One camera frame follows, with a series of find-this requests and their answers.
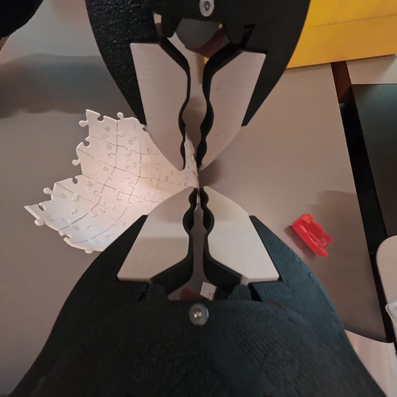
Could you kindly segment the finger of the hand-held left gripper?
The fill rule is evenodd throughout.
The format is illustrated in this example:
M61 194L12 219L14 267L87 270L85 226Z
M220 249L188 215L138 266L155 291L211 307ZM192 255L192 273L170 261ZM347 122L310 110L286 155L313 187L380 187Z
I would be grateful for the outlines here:
M145 125L153 142L177 169L185 168L183 112L191 92L186 57L165 37L157 43L131 43Z
M240 132L265 54L228 43L206 62L202 91L206 114L200 126L197 166L206 168Z

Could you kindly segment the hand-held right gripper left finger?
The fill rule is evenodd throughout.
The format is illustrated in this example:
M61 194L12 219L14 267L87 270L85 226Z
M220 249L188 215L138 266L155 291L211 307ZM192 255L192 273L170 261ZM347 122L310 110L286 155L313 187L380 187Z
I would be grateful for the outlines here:
M191 229L197 188L188 187L152 210L134 241L117 278L160 285L172 293L193 274Z

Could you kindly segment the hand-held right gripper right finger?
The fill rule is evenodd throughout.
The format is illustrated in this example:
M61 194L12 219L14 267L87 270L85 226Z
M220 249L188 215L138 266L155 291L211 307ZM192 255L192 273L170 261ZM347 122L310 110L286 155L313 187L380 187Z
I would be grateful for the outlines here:
M248 213L210 187L200 189L203 225L203 270L218 289L277 281L280 275Z

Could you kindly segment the partly built white puzzle ball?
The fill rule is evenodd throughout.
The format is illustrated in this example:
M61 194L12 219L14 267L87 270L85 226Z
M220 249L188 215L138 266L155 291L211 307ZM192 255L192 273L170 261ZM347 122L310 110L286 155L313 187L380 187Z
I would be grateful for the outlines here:
M76 147L81 175L43 191L50 200L25 209L35 224L57 231L71 247L104 251L141 216L187 187L197 187L195 150L185 138L186 164L178 171L134 117L118 119L86 110L88 142Z

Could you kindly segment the person's left forearm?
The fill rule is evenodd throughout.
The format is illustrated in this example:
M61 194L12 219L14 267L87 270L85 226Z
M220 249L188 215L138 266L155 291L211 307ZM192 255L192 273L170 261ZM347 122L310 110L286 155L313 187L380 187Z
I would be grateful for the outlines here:
M34 16L42 2L42 0L1 0L0 37L8 37L24 26Z

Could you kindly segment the person's left hand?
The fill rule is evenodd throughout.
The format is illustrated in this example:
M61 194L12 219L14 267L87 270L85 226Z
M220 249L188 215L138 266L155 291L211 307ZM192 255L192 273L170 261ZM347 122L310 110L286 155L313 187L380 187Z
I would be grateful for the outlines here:
M213 37L202 47L200 52L202 56L209 59L229 42L230 41L225 33L223 26L220 26L213 35Z

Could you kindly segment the red plastic case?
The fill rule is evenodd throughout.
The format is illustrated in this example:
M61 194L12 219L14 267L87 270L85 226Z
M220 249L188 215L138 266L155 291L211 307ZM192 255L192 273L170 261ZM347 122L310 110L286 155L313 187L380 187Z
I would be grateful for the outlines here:
M333 238L327 234L310 214L304 214L292 223L292 229L305 244L316 254L328 257L326 248L333 243Z

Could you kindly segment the large yellow bin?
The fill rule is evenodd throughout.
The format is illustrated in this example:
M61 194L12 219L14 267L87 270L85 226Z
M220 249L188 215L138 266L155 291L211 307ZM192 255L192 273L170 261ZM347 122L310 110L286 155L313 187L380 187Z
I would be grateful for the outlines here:
M395 0L312 0L287 68L396 52Z

